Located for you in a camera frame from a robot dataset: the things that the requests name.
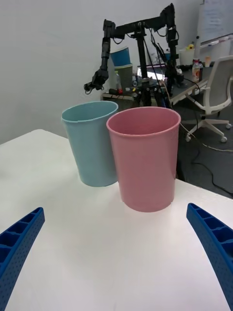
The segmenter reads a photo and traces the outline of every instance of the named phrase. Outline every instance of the white chair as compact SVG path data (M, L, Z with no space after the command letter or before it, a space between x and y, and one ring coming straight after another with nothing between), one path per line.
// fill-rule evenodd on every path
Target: white chair
M232 78L233 55L221 57L214 64L206 87L202 88L204 90L202 103L199 103L191 96L186 95L192 103L204 112L204 114L201 115L201 120L198 121L198 124L196 120L184 122L185 124L196 124L194 128L190 130L190 133L194 133L200 127L207 127L221 136L221 142L227 141L224 133L216 128L214 124L226 124L226 128L230 129L231 125L229 124L229 121L207 119L206 117L220 112L231 104L230 85ZM190 141L190 139L191 135L187 134L186 141Z

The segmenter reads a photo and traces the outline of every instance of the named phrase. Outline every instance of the pink cup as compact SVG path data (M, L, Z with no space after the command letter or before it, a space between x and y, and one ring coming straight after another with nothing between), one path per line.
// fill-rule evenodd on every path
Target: pink cup
M140 107L107 121L122 201L155 212L174 199L181 117L171 109Z

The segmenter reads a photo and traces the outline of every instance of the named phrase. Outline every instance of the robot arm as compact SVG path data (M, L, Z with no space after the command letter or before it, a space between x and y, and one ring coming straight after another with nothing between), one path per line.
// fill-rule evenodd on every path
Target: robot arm
M113 22L105 19L103 23L102 63L100 69L95 72L92 81L84 85L86 93L91 93L94 88L96 90L102 89L104 83L108 80L108 59L110 55L111 38L124 39L126 34L133 33L138 28L153 28L156 32L165 26L167 26L166 39L171 51L171 62L175 66L177 58L175 46L178 44L178 40L175 39L175 9L172 3L161 12L159 17L149 18L118 27L116 27Z
M102 89L103 84L108 80L108 59L110 55L111 38L114 38L115 24L109 20L104 20L103 23L103 41L102 41L102 63L92 81L84 85L86 93L91 93L95 88L96 90Z

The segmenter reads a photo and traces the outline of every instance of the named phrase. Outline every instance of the gray floor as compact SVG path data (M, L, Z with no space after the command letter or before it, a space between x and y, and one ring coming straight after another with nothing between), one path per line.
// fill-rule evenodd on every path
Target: gray floor
M195 118L194 112L192 110L174 106L175 110L179 112L182 120L192 120ZM217 115L211 116L212 119L217 119ZM221 114L220 119L229 120L233 125L233 105L225 108ZM233 127L227 130L225 125L217 125L217 127L225 133L228 141L226 143L221 143L220 136L214 132L206 129L200 128L195 136L207 145L210 145L219 149L232 149L233 150ZM184 132L180 131L179 137L179 158L182 162L183 173L185 175L186 181L195 186L202 187L204 189L219 193L226 197L231 196L221 189L218 189L212 184L211 174L200 165L191 164L192 159L197 154L197 143L194 139L190 142L186 142L184 138ZM218 152L204 146L200 146L200 155L197 162L205 164L214 174L214 182L228 191L233 193L233 153Z

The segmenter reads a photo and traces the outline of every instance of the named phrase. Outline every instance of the whiteboard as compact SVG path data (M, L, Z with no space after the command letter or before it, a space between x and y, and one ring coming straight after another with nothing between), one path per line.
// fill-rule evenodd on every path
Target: whiteboard
M233 33L233 0L205 0L201 7L201 42Z

